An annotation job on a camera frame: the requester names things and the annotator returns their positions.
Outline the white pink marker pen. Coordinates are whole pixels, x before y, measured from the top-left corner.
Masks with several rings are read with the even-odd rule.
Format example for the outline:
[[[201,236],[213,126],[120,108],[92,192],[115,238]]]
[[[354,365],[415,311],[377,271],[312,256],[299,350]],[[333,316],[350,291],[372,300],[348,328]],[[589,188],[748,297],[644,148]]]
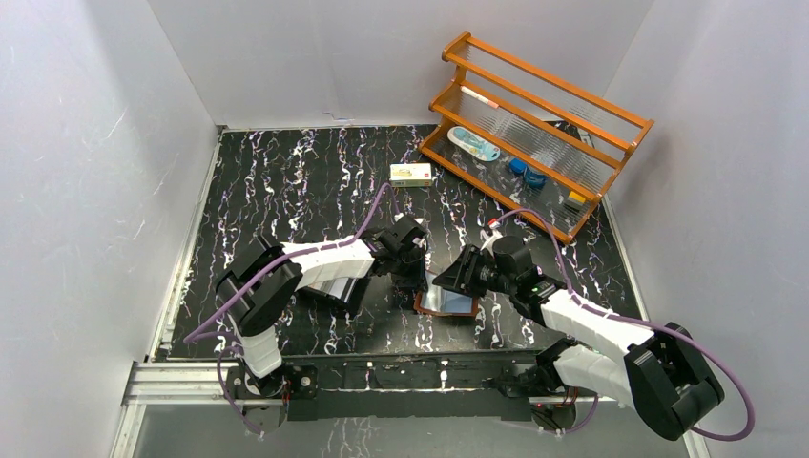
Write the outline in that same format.
[[[477,92],[473,91],[471,88],[469,88],[467,86],[461,86],[460,90],[461,90],[461,92],[463,94],[466,94],[467,96],[469,96],[469,97],[471,97],[471,98],[473,98],[473,99],[475,99],[475,100],[489,106],[492,109],[498,109],[499,108],[498,103],[496,103],[493,100],[490,100],[489,98],[487,98],[487,97],[485,97],[485,96],[483,96],[481,94],[478,94]]]

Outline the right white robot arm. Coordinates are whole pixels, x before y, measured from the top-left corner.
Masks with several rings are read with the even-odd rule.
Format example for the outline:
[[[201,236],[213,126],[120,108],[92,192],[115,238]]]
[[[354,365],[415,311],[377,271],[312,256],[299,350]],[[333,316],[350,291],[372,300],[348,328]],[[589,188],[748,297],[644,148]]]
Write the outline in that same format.
[[[505,294],[524,317],[566,334],[537,358],[538,384],[550,395],[576,386],[612,398],[670,441],[725,399],[702,353],[677,338],[684,328],[669,323],[650,330],[573,296],[562,281],[541,273],[516,237],[465,246],[433,282],[471,298]]]

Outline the yellow black small block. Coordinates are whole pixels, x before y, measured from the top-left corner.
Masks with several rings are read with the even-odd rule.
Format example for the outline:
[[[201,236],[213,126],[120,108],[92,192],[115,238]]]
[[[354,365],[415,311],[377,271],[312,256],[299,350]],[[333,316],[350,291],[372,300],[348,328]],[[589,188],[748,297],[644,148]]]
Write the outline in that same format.
[[[567,208],[571,209],[572,211],[580,211],[587,204],[588,204],[588,201],[587,201],[587,199],[585,197],[583,197],[583,196],[581,196],[578,193],[573,192],[573,191],[569,191],[567,196],[565,197],[565,199],[563,201],[563,205],[566,206]]]

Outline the aluminium frame rail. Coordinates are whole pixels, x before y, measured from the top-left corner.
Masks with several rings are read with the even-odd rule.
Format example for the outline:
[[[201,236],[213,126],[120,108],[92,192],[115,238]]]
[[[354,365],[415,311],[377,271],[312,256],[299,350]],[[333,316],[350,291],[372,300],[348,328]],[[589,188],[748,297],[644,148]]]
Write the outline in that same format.
[[[263,397],[247,386],[235,362],[137,363],[127,382],[111,454],[134,456],[148,406],[225,406],[237,413],[247,434],[259,438],[286,422],[309,422],[288,418],[294,383],[308,386],[310,379],[293,367],[291,375]]]

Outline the blue round cap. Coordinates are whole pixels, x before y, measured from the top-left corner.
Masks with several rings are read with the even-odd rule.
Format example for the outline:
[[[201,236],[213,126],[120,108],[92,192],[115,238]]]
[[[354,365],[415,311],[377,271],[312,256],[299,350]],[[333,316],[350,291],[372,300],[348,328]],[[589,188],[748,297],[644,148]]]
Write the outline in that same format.
[[[530,189],[542,189],[547,183],[548,178],[533,170],[526,170],[523,173],[523,180]]]
[[[528,166],[524,161],[518,158],[512,158],[508,163],[508,168],[515,175],[522,176],[527,170]]]

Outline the light blue packaged item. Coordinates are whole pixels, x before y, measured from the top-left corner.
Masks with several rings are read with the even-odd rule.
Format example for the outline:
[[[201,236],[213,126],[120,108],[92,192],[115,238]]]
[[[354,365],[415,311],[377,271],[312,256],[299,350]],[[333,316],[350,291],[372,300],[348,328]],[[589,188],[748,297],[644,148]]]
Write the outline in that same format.
[[[464,152],[483,162],[492,162],[501,155],[499,147],[476,135],[463,126],[450,128],[446,133],[447,139]]]

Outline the orange wooden shelf rack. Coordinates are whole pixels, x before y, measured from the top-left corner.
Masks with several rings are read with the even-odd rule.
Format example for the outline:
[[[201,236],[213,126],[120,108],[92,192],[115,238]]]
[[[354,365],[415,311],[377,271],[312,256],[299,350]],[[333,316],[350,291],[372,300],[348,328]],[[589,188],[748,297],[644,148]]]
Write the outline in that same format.
[[[430,102],[440,116],[423,141],[422,153],[508,209],[535,211],[528,220],[547,221],[550,234],[571,241],[597,209],[618,175],[654,125],[602,97],[555,76],[465,31],[442,51],[454,65],[450,82]],[[498,109],[463,94],[467,86],[499,104]],[[501,150],[483,162],[446,136],[463,126]],[[530,189],[510,171],[512,158],[548,178]],[[580,211],[563,205],[569,191],[585,197]]]

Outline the small yellow white box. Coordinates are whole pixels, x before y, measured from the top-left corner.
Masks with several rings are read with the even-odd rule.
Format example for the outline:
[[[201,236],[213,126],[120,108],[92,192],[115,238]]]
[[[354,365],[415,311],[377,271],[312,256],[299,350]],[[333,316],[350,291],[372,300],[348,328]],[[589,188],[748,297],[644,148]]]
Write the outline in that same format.
[[[429,187],[433,171],[429,163],[395,163],[389,166],[389,183],[393,188]]]

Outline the brown leather card holder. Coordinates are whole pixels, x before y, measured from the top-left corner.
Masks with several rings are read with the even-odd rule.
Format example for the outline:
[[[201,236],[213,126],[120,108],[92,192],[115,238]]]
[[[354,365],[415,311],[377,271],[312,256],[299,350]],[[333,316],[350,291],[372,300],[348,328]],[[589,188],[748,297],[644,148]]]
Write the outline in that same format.
[[[435,284],[436,274],[426,271],[426,291],[419,291],[413,309],[437,317],[474,317],[479,310],[477,299],[445,290]]]

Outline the black card tray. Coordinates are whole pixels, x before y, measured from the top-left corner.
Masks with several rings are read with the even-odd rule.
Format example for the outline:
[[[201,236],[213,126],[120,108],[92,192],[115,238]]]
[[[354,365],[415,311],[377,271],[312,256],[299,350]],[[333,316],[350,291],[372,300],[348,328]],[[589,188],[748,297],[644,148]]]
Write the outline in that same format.
[[[297,294],[305,304],[318,310],[342,311],[354,317],[370,283],[370,278],[339,278],[306,286]]]

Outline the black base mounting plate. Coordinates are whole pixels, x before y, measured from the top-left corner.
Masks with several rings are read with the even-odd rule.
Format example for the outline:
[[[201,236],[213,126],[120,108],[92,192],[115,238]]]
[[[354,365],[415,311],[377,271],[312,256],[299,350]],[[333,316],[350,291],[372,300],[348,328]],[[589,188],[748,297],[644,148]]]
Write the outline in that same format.
[[[552,388],[537,353],[476,350],[288,357],[308,386],[293,385],[291,421],[333,418],[498,417],[526,422],[539,406],[589,402],[584,388]]]

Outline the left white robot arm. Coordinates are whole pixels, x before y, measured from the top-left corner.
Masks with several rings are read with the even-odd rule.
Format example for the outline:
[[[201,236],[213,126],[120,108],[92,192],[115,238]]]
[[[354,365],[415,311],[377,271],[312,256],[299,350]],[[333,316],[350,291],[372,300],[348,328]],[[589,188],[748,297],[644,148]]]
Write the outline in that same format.
[[[316,243],[260,237],[252,242],[215,288],[236,330],[248,385],[262,397],[283,389],[275,324],[299,291],[349,286],[346,305],[355,309],[372,277],[389,276],[401,288],[425,289],[425,236],[421,219],[399,214],[390,226],[363,229],[357,237]]]

